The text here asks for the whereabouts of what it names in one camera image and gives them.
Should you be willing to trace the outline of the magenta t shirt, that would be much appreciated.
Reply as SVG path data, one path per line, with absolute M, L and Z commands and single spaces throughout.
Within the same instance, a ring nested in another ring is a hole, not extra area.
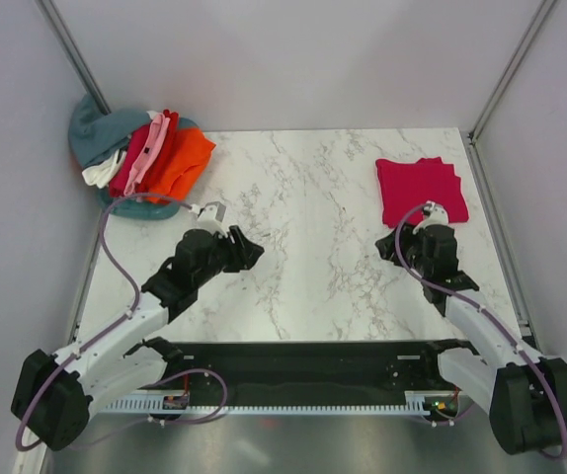
M 382 203 L 382 222 L 396 228 L 404 215 L 418 204 L 440 204 L 450 223 L 469 220 L 461 178 L 454 166 L 441 157 L 420 158 L 415 163 L 397 163 L 388 159 L 375 161 Z

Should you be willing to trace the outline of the grey blue t shirt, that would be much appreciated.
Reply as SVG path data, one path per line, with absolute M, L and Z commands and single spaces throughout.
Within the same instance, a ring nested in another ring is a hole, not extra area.
M 106 161 L 126 145 L 130 135 L 150 123 L 150 115 L 139 109 L 119 109 L 104 114 L 87 94 L 73 111 L 68 141 L 77 162 L 86 169 Z

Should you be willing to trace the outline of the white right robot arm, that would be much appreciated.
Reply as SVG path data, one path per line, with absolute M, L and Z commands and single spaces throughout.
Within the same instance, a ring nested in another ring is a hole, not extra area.
M 488 415 L 509 454 L 567 453 L 567 362 L 517 337 L 487 305 L 479 285 L 459 267 L 451 227 L 409 223 L 376 241 L 381 259 L 405 269 L 426 300 L 458 328 L 469 348 L 448 349 L 420 363 L 429 387 L 457 386 Z

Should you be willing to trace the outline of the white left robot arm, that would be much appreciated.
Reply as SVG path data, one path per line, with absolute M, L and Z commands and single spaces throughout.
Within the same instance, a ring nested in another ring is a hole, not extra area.
M 11 404 L 19 420 L 16 446 L 29 450 L 31 431 L 53 451 L 73 443 L 103 408 L 139 388 L 173 388 L 184 377 L 179 346 L 157 336 L 221 273 L 255 267 L 265 250 L 232 226 L 225 233 L 187 231 L 122 313 L 86 341 L 26 357 Z

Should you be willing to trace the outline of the orange t shirt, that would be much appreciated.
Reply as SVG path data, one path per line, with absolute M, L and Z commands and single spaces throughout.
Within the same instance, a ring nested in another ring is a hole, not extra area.
M 157 157 L 142 183 L 146 200 L 164 203 L 159 195 L 184 199 L 204 171 L 215 144 L 199 128 L 178 129 L 173 142 Z

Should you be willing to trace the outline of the pink t shirt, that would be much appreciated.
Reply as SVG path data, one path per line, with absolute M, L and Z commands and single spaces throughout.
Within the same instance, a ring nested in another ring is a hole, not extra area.
M 123 191 L 125 196 L 130 196 L 136 192 L 145 175 L 156 161 L 163 147 L 169 124 L 170 113 L 167 111 L 157 114 L 152 120 L 144 145 L 131 165 Z

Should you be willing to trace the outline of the white t shirt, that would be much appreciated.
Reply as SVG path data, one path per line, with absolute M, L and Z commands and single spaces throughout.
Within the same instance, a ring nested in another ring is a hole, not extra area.
M 102 163 L 84 169 L 82 178 L 85 184 L 98 189 L 105 188 L 121 169 L 125 156 L 126 150 L 118 149 Z

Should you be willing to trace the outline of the crimson t shirt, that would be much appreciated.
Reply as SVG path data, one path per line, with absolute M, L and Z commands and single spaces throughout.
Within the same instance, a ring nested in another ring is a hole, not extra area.
M 142 184 L 175 134 L 179 115 L 164 110 L 132 135 L 120 170 L 109 183 L 109 196 L 120 198 L 142 190 Z

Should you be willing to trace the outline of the teal t shirt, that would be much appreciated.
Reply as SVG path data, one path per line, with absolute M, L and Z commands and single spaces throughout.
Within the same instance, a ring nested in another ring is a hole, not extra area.
M 189 118 L 179 118 L 177 130 L 191 128 L 200 129 L 193 120 Z M 96 191 L 96 198 L 102 211 L 107 210 L 115 200 L 110 197 L 108 188 L 98 189 Z M 153 203 L 146 200 L 138 201 L 127 199 L 113 207 L 110 214 L 133 220 L 155 221 L 169 219 L 176 215 L 179 209 L 180 206 L 175 202 Z

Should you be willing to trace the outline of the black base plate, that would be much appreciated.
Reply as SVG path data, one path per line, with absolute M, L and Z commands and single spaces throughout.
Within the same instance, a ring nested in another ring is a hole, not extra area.
M 331 343 L 172 343 L 150 348 L 167 366 L 163 389 L 188 389 L 197 404 L 219 402 L 336 403 L 395 401 L 400 392 L 451 391 L 438 356 L 476 350 L 457 339 Z

